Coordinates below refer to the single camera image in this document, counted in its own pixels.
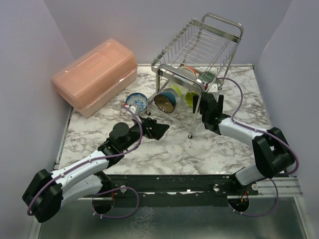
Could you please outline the yellow-green bottom bowl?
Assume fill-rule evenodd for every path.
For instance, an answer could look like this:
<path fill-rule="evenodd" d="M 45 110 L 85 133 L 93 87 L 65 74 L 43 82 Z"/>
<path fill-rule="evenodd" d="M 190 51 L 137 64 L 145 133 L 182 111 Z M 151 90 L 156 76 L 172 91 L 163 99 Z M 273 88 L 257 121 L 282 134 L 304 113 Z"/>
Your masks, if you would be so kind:
<path fill-rule="evenodd" d="M 185 95 L 185 100 L 190 107 L 193 107 L 193 97 L 198 97 L 198 94 L 188 91 Z"/>

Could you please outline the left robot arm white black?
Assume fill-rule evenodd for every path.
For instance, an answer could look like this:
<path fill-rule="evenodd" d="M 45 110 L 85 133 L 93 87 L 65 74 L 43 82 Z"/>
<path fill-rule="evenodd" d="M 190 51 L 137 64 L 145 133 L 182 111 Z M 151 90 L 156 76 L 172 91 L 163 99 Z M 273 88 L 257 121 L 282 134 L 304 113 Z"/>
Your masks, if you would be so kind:
<path fill-rule="evenodd" d="M 42 169 L 34 175 L 22 195 L 28 206 L 27 215 L 43 223 L 67 202 L 92 194 L 106 196 L 110 184 L 103 170 L 136 150 L 143 137 L 160 140 L 168 129 L 168 124 L 143 117 L 135 117 L 133 126 L 115 124 L 106 141 L 89 156 L 60 170 Z"/>

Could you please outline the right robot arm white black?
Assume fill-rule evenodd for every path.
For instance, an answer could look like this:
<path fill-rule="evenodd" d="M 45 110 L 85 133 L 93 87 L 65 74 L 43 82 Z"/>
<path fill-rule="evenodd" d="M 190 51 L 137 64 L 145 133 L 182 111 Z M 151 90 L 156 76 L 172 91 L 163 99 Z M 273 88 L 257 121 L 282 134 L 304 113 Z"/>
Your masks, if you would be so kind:
<path fill-rule="evenodd" d="M 273 178 L 293 164 L 298 166 L 297 157 L 279 128 L 254 128 L 224 114 L 223 95 L 220 95 L 218 100 L 212 93 L 203 93 L 201 97 L 192 98 L 193 111 L 196 105 L 199 105 L 198 110 L 205 129 L 253 148 L 255 162 L 231 175 L 229 189 L 233 194 L 240 195 L 247 189 L 248 184 Z"/>

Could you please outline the lime green white bowl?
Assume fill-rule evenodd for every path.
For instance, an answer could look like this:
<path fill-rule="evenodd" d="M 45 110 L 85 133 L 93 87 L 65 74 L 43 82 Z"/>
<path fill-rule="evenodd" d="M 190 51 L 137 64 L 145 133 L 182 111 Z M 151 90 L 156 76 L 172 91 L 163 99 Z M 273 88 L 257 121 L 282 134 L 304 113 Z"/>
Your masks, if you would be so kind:
<path fill-rule="evenodd" d="M 179 87 L 177 87 L 177 86 L 171 86 L 171 88 L 174 89 L 174 90 L 177 92 L 177 94 L 178 94 L 178 96 L 179 96 L 180 98 L 182 98 L 183 93 L 182 93 L 182 91 L 180 90 Z"/>

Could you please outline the white orange bowl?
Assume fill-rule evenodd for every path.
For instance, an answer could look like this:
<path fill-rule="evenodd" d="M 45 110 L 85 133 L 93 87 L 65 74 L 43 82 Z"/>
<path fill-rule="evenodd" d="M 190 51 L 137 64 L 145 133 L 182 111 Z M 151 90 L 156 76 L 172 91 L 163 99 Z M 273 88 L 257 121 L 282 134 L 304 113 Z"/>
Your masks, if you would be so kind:
<path fill-rule="evenodd" d="M 196 70 L 190 66 L 181 66 L 181 69 L 186 72 L 192 73 L 194 76 L 197 76 Z"/>

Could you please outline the dark teal beige bowl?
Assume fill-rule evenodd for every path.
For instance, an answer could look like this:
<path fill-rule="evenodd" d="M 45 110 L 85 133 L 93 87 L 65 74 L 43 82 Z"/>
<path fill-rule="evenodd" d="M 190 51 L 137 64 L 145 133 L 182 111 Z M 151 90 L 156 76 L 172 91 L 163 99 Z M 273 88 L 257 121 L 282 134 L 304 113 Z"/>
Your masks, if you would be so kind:
<path fill-rule="evenodd" d="M 161 92 L 154 97 L 156 106 L 165 113 L 172 113 L 176 107 L 175 95 L 170 92 Z"/>

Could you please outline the stainless steel dish rack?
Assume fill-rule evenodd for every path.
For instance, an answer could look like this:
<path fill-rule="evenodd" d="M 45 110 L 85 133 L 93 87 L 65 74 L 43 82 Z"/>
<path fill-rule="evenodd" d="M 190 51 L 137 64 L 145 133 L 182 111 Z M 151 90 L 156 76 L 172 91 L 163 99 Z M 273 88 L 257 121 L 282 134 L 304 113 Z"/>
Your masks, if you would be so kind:
<path fill-rule="evenodd" d="M 156 84 L 155 93 L 148 101 L 147 114 L 156 112 L 180 124 L 186 128 L 188 138 L 192 138 L 199 113 L 193 113 L 185 95 L 190 91 L 202 96 L 209 90 L 219 94 L 223 82 L 217 77 L 220 73 L 228 73 L 243 33 L 242 24 L 217 14 L 207 13 L 201 19 L 192 18 L 151 63 Z M 182 70 L 181 66 L 194 68 L 197 76 Z M 206 71 L 216 75 L 213 82 L 198 79 L 198 75 Z M 155 105 L 154 97 L 171 86 L 179 87 L 183 96 L 169 114 Z"/>

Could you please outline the mint green brown-rimmed bowl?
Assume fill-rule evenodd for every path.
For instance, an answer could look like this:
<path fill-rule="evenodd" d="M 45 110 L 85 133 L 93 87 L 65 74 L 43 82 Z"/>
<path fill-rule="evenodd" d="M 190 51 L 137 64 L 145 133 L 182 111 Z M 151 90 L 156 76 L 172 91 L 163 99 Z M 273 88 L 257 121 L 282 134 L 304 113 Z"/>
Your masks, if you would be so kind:
<path fill-rule="evenodd" d="M 216 78 L 216 75 L 210 71 L 206 71 L 198 75 L 198 79 L 206 83 L 213 82 L 215 78 Z"/>

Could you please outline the blue white patterned bowl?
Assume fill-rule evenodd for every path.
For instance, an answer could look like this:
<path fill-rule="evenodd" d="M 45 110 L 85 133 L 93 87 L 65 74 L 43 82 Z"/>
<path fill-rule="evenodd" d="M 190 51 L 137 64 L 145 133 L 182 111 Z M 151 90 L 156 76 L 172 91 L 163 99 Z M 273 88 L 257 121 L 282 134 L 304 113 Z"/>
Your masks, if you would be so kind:
<path fill-rule="evenodd" d="M 125 103 L 128 105 L 139 105 L 141 107 L 141 113 L 144 113 L 148 107 L 148 98 L 144 94 L 136 92 L 127 96 Z"/>

